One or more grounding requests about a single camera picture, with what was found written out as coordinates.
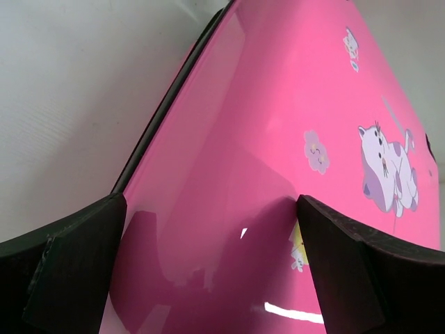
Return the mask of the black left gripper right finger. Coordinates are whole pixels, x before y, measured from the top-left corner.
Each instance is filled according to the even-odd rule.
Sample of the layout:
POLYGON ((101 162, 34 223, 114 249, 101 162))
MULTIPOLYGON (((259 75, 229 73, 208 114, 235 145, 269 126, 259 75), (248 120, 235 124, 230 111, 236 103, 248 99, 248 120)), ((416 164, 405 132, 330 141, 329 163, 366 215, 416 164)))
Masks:
POLYGON ((327 333, 443 333, 444 253, 298 197, 297 215, 327 333))

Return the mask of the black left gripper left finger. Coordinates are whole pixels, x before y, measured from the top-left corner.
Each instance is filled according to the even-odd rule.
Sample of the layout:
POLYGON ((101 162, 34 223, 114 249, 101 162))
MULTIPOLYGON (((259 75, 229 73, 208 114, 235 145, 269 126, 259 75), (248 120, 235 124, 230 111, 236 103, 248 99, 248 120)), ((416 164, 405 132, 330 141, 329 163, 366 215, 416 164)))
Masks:
POLYGON ((1 243, 2 333, 98 333, 127 202, 121 193, 1 243))

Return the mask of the pink suitcase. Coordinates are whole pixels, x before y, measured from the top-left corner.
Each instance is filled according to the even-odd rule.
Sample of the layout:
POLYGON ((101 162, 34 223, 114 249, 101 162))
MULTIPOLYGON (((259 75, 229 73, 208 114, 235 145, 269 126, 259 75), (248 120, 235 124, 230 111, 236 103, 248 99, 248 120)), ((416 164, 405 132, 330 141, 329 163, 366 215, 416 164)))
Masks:
POLYGON ((424 128, 352 1, 234 1, 124 189, 102 333, 324 333, 296 201, 439 248, 424 128))

